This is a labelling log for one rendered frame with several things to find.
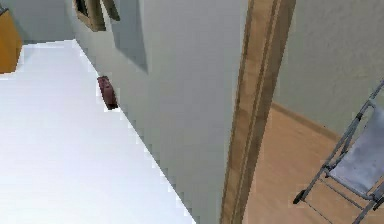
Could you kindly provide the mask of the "wooden framed wall picture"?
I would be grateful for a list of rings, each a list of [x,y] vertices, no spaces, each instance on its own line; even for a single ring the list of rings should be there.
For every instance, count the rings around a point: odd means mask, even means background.
[[[77,18],[93,32],[105,31],[105,21],[101,5],[104,5],[108,16],[115,21],[120,16],[114,0],[72,0]]]

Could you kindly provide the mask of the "grey folding chair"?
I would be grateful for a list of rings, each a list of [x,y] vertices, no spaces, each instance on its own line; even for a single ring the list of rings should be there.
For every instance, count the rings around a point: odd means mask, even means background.
[[[293,204],[303,201],[315,210],[306,197],[318,180],[361,210],[352,224],[360,224],[370,210],[376,211],[384,203],[384,108],[375,102],[383,89],[384,78],[365,101],[310,184],[293,199]],[[333,179],[366,200],[367,205],[362,207],[328,184],[325,178]]]

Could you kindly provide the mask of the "wooden door frame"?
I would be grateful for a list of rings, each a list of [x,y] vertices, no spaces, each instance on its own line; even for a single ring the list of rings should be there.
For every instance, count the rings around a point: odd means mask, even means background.
[[[296,0],[249,0],[219,224],[242,224]]]

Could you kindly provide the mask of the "orange wooden cupboard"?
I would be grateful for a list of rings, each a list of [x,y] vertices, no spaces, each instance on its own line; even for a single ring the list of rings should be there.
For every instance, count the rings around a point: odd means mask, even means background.
[[[0,13],[0,74],[16,70],[23,41],[9,9]]]

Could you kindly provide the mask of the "dark red oblong object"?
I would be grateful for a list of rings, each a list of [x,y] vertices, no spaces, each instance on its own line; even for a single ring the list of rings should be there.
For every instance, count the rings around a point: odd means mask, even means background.
[[[97,78],[97,81],[106,107],[109,110],[116,109],[118,107],[116,94],[109,78],[107,76],[100,76]]]

